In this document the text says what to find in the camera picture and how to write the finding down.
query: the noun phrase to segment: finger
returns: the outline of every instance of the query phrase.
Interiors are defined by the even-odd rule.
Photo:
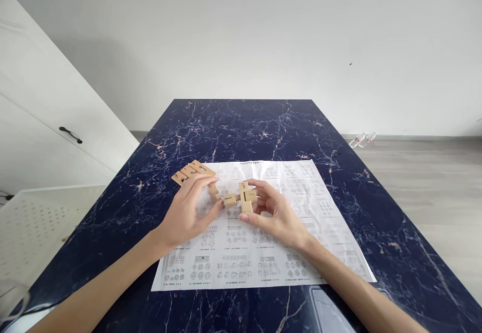
[[[252,226],[266,230],[270,232],[270,227],[272,226],[272,217],[260,216],[254,212],[243,212],[239,215],[239,220],[244,221]]]
[[[253,211],[256,215],[261,215],[261,213],[265,211],[265,209],[262,206],[256,206],[256,208],[254,208]]]
[[[267,199],[269,197],[268,194],[260,187],[255,187],[251,191],[255,191],[256,195],[259,196],[259,197],[262,197],[263,199]]]
[[[266,200],[262,197],[258,197],[258,200],[255,203],[258,204],[258,206],[263,206],[263,208],[266,206]]]
[[[200,173],[192,174],[191,177],[189,177],[187,180],[184,180],[177,194],[179,194],[182,198],[185,198],[189,194],[189,191],[191,191],[196,181],[203,178],[208,178],[208,177],[211,177],[211,176],[206,174],[200,174]]]
[[[271,186],[269,183],[267,183],[266,181],[251,179],[251,180],[248,180],[248,185],[260,187],[261,189],[264,190],[264,192],[268,197],[281,196],[280,192],[276,190],[273,186]]]
[[[211,210],[198,220],[197,223],[200,224],[202,231],[206,230],[206,228],[219,217],[222,209],[224,209],[224,201],[218,200]]]
[[[191,191],[189,191],[189,193],[187,194],[186,199],[197,201],[202,188],[209,185],[210,183],[216,182],[217,180],[219,180],[217,177],[206,177],[197,179],[197,181],[192,186]]]

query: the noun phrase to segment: black cabinet handle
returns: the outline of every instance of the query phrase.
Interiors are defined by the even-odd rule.
[[[73,133],[72,131],[69,131],[65,127],[59,127],[59,130],[67,132],[69,135],[71,135],[73,138],[77,140],[77,143],[82,143],[82,140],[78,138],[78,136],[75,133]]]

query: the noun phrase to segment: person's left hand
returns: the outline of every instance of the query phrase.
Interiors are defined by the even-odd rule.
[[[175,248],[203,233],[224,208],[219,200],[203,217],[196,215],[196,202],[204,186],[214,183],[217,177],[196,173],[183,183],[174,195],[162,223],[152,232],[164,246]]]

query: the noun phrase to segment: cabinet door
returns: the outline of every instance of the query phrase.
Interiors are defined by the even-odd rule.
[[[114,172],[139,145],[17,0],[0,0],[0,94]]]
[[[0,95],[0,190],[107,185],[115,173]]]

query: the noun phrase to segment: wooden puzzle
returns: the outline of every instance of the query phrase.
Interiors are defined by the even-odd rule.
[[[174,175],[172,175],[172,179],[176,181],[180,186],[189,179],[189,177],[195,173],[203,173],[207,174],[209,176],[214,176],[216,173],[211,170],[210,168],[206,167],[202,163],[200,163],[198,160],[194,160],[190,164],[187,164],[184,166],[181,171],[176,172]],[[211,194],[211,197],[213,200],[220,200],[219,197],[216,195],[219,193],[219,191],[216,188],[215,183],[209,184],[208,185],[209,193]]]
[[[172,179],[176,181],[180,186],[189,179],[189,177],[195,173],[204,173],[209,176],[215,176],[216,173],[210,168],[206,167],[198,160],[194,160],[190,164],[184,166],[180,171],[172,175]],[[219,191],[216,188],[215,183],[208,185],[209,193],[213,200],[220,200],[216,195]],[[238,201],[241,201],[241,211],[242,212],[253,212],[253,202],[256,202],[258,197],[256,196],[256,191],[250,190],[247,181],[239,183],[239,194],[229,194],[224,197],[224,206],[233,207],[236,206]]]
[[[253,202],[258,201],[256,191],[250,190],[247,181],[239,183],[239,195],[229,194],[224,198],[224,206],[233,207],[241,201],[241,212],[253,212]]]

